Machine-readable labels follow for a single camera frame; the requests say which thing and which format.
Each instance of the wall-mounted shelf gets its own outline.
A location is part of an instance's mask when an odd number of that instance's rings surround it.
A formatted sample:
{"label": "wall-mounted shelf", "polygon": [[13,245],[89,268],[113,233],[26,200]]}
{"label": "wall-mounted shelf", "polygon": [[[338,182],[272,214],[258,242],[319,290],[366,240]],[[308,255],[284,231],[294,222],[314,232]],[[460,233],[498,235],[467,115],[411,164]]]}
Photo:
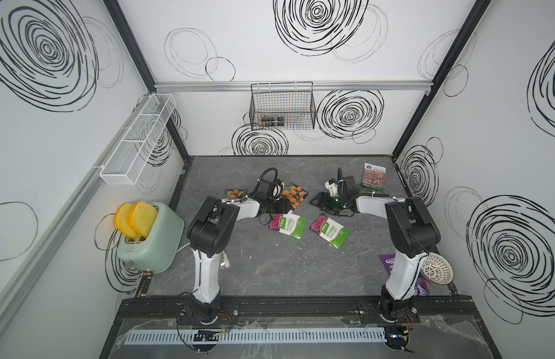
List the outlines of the wall-mounted shelf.
{"label": "wall-mounted shelf", "polygon": [[136,184],[176,102],[171,94],[152,94],[100,171],[108,184]]}
{"label": "wall-mounted shelf", "polygon": [[[252,84],[259,81],[239,82],[158,82],[156,92],[195,92],[195,91],[250,91]],[[271,83],[275,91],[295,91],[296,82],[264,82]],[[431,90],[433,82],[429,80],[395,80],[395,81],[314,81],[314,91],[336,90]]]}
{"label": "wall-mounted shelf", "polygon": [[249,120],[252,130],[267,128],[313,130],[317,117],[313,84],[311,82],[279,83],[282,87],[293,85],[295,91],[275,90],[276,85],[276,83],[251,85]]}

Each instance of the black swirl pattern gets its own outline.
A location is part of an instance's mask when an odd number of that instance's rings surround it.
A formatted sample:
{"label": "black swirl pattern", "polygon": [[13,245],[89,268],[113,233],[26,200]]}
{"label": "black swirl pattern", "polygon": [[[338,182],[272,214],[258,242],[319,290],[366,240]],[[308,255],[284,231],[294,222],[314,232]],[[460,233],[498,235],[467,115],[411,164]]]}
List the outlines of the black swirl pattern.
{"label": "black swirl pattern", "polygon": [[329,137],[363,144],[374,138],[383,107],[379,91],[331,91],[319,103],[317,123]]}
{"label": "black swirl pattern", "polygon": [[326,54],[353,36],[367,4],[368,0],[274,0],[276,30],[299,54]]}
{"label": "black swirl pattern", "polygon": [[281,156],[287,154],[289,142],[280,130],[252,130],[248,124],[240,126],[231,136],[231,148],[237,156]]}
{"label": "black swirl pattern", "polygon": [[[187,135],[186,129],[181,125],[181,118],[180,113],[174,109],[172,114],[170,115],[169,121],[172,121],[178,130],[181,130],[185,133],[185,136],[182,136],[182,140],[185,140]],[[148,133],[150,133],[153,126],[152,121],[148,121],[146,127],[142,130],[140,135],[141,138],[145,138]],[[166,128],[160,133],[159,137],[156,139],[156,145],[152,149],[150,153],[147,147],[139,148],[138,144],[135,144],[136,149],[139,151],[140,156],[145,160],[146,158],[148,163],[151,166],[159,167],[164,165],[168,158],[172,155],[173,151],[176,150],[176,145],[173,143],[172,137],[169,135],[169,132]]]}
{"label": "black swirl pattern", "polygon": [[161,167],[145,166],[136,181],[138,192],[144,196],[151,195],[160,186]]}
{"label": "black swirl pattern", "polygon": [[[131,294],[136,291],[139,278],[142,276],[142,271],[137,268],[129,268],[124,261],[118,258],[118,243],[125,240],[126,236],[119,230],[114,228],[112,223],[114,213],[105,215],[96,228],[94,229],[94,246],[104,251],[104,270],[106,272],[106,280],[113,290],[119,293]],[[102,228],[106,229],[103,236],[107,238],[107,243],[100,244],[96,239],[98,232],[103,232],[99,227],[103,224]]]}
{"label": "black swirl pattern", "polygon": [[443,202],[445,220],[457,236],[463,240],[467,238],[467,221],[471,216],[471,212],[480,205],[484,206],[483,198],[473,188],[465,186],[457,186],[447,192]]}
{"label": "black swirl pattern", "polygon": [[[122,82],[124,76],[124,56],[119,37],[100,20],[84,16],[83,21],[89,34],[96,45],[98,55],[98,80],[99,86],[109,89]],[[90,76],[95,76],[96,71],[91,69]]]}
{"label": "black swirl pattern", "polygon": [[387,39],[387,15],[373,4],[362,4],[366,8],[363,24],[353,36],[333,49],[341,61],[356,63],[375,54]]}
{"label": "black swirl pattern", "polygon": [[520,196],[490,197],[473,211],[466,236],[485,299],[499,318],[518,324],[523,314],[555,315],[555,219],[545,208]]}
{"label": "black swirl pattern", "polygon": [[[421,54],[421,57],[417,61],[417,72],[419,73],[419,75],[427,80],[433,80],[433,77],[441,66],[441,63],[443,62],[447,51],[449,51],[451,44],[457,37],[458,32],[459,30],[448,31],[439,36],[437,39],[433,40],[431,44],[429,44],[425,48],[425,51],[423,52],[423,54]],[[473,32],[471,34],[471,37],[468,39],[467,44],[461,51],[461,54],[459,54],[459,57],[457,57],[457,61],[455,61],[454,67],[448,73],[447,78],[449,80],[458,77],[458,75],[463,71],[463,68],[467,70],[465,65],[467,65],[467,62],[471,58],[471,54],[473,54],[473,50],[475,49],[476,44],[477,35],[475,35],[475,32]],[[461,76],[458,78],[458,80],[462,80],[464,77],[465,76]]]}
{"label": "black swirl pattern", "polygon": [[427,146],[411,147],[401,162],[401,171],[413,195],[431,206],[439,189],[439,172],[434,154]]}
{"label": "black swirl pattern", "polygon": [[236,67],[217,55],[210,37],[199,29],[173,29],[164,40],[164,53],[170,66],[185,76],[212,81],[232,81],[236,76]]}
{"label": "black swirl pattern", "polygon": [[527,108],[535,125],[555,137],[555,40],[529,78]]}
{"label": "black swirl pattern", "polygon": [[[6,225],[1,217],[17,218],[23,228],[21,235],[15,228]],[[38,216],[25,202],[0,203],[0,262],[6,262],[26,253],[38,235]]]}
{"label": "black swirl pattern", "polygon": [[68,0],[0,0],[0,81],[47,111],[83,109],[94,96],[98,56]]}

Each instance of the cable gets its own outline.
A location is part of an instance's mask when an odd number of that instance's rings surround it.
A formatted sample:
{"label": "cable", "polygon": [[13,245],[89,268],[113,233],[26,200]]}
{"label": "cable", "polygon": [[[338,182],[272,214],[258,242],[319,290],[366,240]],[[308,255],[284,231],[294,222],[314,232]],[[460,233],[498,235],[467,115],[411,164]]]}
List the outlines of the cable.
{"label": "cable", "polygon": [[197,352],[198,350],[196,348],[194,348],[193,346],[189,345],[188,343],[186,343],[186,341],[184,341],[184,338],[181,337],[180,328],[179,328],[179,325],[178,325],[178,318],[180,317],[180,314],[181,314],[181,305],[184,304],[184,299],[189,297],[190,295],[194,294],[198,289],[199,289],[199,287],[196,288],[193,292],[182,292],[178,295],[178,296],[181,296],[182,294],[185,294],[184,298],[180,302],[180,306],[178,307],[178,317],[176,318],[176,332],[178,333],[178,337],[184,343],[184,345],[186,345],[189,349],[191,349],[195,352]]}
{"label": "cable", "polygon": [[[421,257],[421,259],[427,257],[429,255],[429,252],[427,253],[427,255]],[[417,262],[417,267],[416,267],[416,273],[418,274],[419,271],[419,266],[421,265],[421,260],[419,262]],[[417,277],[418,275],[413,277],[413,281],[411,281],[411,284],[409,285],[409,289],[407,291],[405,291],[405,293],[403,294],[403,296],[401,297],[401,299],[399,300],[403,300],[403,298],[405,298],[405,296],[407,295],[407,293],[409,293],[409,291],[415,286],[415,283],[417,283]]]}
{"label": "cable", "polygon": [[274,176],[274,180],[272,181],[276,187],[278,187],[280,190],[277,192],[276,195],[274,194],[268,194],[268,199],[269,200],[276,200],[279,199],[281,197],[281,193],[283,193],[283,186],[281,184],[278,184],[278,169],[274,168],[274,167],[270,167],[268,169],[266,169],[261,176],[257,179],[257,184],[256,184],[256,188],[253,189],[253,192],[250,193],[250,196],[253,197],[253,194],[257,192],[257,189],[260,186],[261,180],[264,178],[264,176],[269,172],[269,171],[274,171],[275,172],[275,176]]}
{"label": "cable", "polygon": [[427,248],[425,248],[425,247],[423,246],[423,244],[419,243],[419,241],[416,240],[416,238],[413,237],[411,234],[409,234],[409,237],[411,237],[414,241],[416,241],[417,244],[418,244],[421,248],[423,248],[423,250],[425,251],[425,253],[427,253],[427,255],[429,255],[429,251],[427,250]]}
{"label": "cable", "polygon": [[415,329],[415,328],[416,328],[416,323],[415,323],[415,321],[413,321],[413,318],[411,317],[411,315],[409,315],[408,312],[405,312],[405,314],[411,319],[411,323],[413,324],[413,329]]}
{"label": "cable", "polygon": [[[263,216],[264,214],[269,214],[269,220],[267,223],[262,223],[261,222],[261,216]],[[269,223],[272,221],[272,215],[270,213],[262,213],[258,218],[257,218],[258,222],[260,223],[260,225],[264,225],[267,226],[269,225]]]}
{"label": "cable", "polygon": [[181,246],[180,248],[178,248],[178,250],[176,251],[176,253],[180,252],[182,249],[184,249],[185,247],[187,247],[189,245],[189,242],[184,244],[183,246]]}
{"label": "cable", "polygon": [[409,331],[410,331],[410,328],[409,328],[409,319],[407,318],[407,312],[405,312],[405,314],[406,314],[405,320],[407,321],[407,332],[409,333]]}
{"label": "cable", "polygon": [[230,315],[225,312],[225,311],[220,311],[218,314],[224,314],[229,320],[230,320],[230,327],[228,329],[228,331],[226,331],[225,329],[222,329],[222,331],[220,331],[219,333],[217,333],[216,335],[221,335],[221,334],[230,334],[231,332],[231,327],[234,325],[233,320],[231,319]]}
{"label": "cable", "polygon": [[374,193],[374,194],[369,194],[369,193],[358,193],[355,194],[351,197],[348,198],[348,203],[353,201],[354,199],[361,197],[361,196],[367,196],[367,197],[389,197],[389,194],[387,193]]}

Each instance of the toast slice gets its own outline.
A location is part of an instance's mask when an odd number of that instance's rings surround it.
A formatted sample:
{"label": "toast slice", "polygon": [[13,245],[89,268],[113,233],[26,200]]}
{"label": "toast slice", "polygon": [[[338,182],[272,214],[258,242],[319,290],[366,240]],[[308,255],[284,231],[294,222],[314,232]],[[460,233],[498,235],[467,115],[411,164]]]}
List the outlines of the toast slice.
{"label": "toast slice", "polygon": [[158,210],[156,210],[153,205],[140,201],[134,205],[128,219],[134,231],[142,237],[147,238],[150,235],[150,230],[157,216]]}
{"label": "toast slice", "polygon": [[131,203],[124,203],[118,208],[114,215],[114,227],[126,237],[135,239],[138,234],[130,226],[130,212],[132,208],[134,208],[134,205]]}

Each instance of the flower image on packet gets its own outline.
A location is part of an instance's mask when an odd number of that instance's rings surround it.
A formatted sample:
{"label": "flower image on packet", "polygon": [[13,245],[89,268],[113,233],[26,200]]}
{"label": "flower image on packet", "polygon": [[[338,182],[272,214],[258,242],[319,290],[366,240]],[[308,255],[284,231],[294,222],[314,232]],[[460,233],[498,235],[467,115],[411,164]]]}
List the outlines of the flower image on packet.
{"label": "flower image on packet", "polygon": [[283,214],[274,214],[272,220],[269,221],[268,228],[274,231],[279,231],[279,219]]}
{"label": "flower image on packet", "polygon": [[231,188],[227,188],[224,191],[224,196],[222,197],[222,199],[240,199],[242,197],[245,197],[246,194],[248,194],[247,190],[233,190]]}
{"label": "flower image on packet", "polygon": [[366,162],[363,166],[361,184],[366,187],[385,190],[385,173],[385,167],[375,166]]}
{"label": "flower image on packet", "polygon": [[307,198],[307,193],[307,190],[303,189],[293,182],[290,182],[287,186],[284,187],[281,196],[290,201],[291,206],[296,209],[299,207],[299,205],[301,205],[305,198]]}

